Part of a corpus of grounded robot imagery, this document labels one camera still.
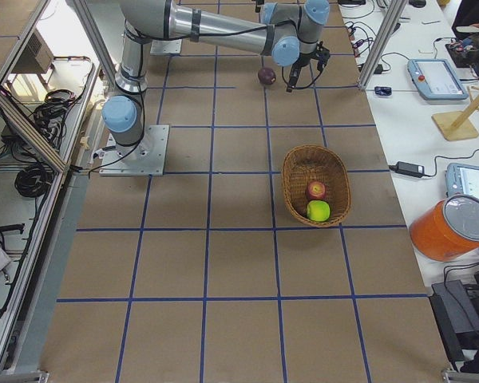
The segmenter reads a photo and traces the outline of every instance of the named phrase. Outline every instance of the orange bucket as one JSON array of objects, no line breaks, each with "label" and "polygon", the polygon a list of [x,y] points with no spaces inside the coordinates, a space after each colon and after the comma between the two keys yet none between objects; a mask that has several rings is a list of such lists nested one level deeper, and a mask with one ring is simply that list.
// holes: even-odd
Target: orange bucket
[{"label": "orange bucket", "polygon": [[479,247],[479,199],[456,194],[410,225],[410,237],[425,256],[447,262]]}]

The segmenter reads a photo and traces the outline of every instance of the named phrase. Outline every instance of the red apple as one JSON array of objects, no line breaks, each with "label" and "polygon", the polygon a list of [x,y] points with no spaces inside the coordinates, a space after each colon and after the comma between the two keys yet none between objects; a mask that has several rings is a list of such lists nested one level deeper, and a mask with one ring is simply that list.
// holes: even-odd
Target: red apple
[{"label": "red apple", "polygon": [[305,190],[305,196],[309,201],[325,200],[326,189],[325,185],[319,181],[311,181]]}]

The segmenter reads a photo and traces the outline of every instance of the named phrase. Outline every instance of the blue joint cap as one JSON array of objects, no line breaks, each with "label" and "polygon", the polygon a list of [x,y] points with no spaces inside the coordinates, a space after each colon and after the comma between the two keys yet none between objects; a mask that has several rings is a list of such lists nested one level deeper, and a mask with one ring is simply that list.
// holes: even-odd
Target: blue joint cap
[{"label": "blue joint cap", "polygon": [[263,5],[263,9],[261,10],[261,22],[263,24],[270,24],[276,6],[276,2],[267,2]]},{"label": "blue joint cap", "polygon": [[271,55],[279,66],[292,65],[300,55],[300,41],[296,36],[281,38],[271,50]]},{"label": "blue joint cap", "polygon": [[105,102],[101,116],[112,132],[124,133],[135,124],[137,109],[133,101],[127,97],[114,96]]},{"label": "blue joint cap", "polygon": [[324,26],[330,14],[330,4],[327,0],[307,0],[303,6],[307,16],[316,24]]}]

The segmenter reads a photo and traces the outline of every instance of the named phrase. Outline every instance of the wooden stand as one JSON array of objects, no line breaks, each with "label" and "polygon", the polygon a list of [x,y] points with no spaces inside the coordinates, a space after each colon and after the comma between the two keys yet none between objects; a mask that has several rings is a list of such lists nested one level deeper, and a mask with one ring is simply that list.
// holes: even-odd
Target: wooden stand
[{"label": "wooden stand", "polygon": [[479,95],[463,112],[437,113],[433,114],[432,118],[446,140],[467,140],[479,136],[479,132],[469,121],[469,116],[477,108],[479,108]]}]

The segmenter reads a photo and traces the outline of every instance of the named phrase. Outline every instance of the green apple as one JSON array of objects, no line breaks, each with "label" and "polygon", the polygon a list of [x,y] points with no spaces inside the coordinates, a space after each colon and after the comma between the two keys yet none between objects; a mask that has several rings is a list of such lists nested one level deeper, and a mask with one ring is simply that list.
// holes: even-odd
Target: green apple
[{"label": "green apple", "polygon": [[330,205],[325,201],[312,200],[307,204],[307,218],[315,222],[325,222],[330,218]]}]

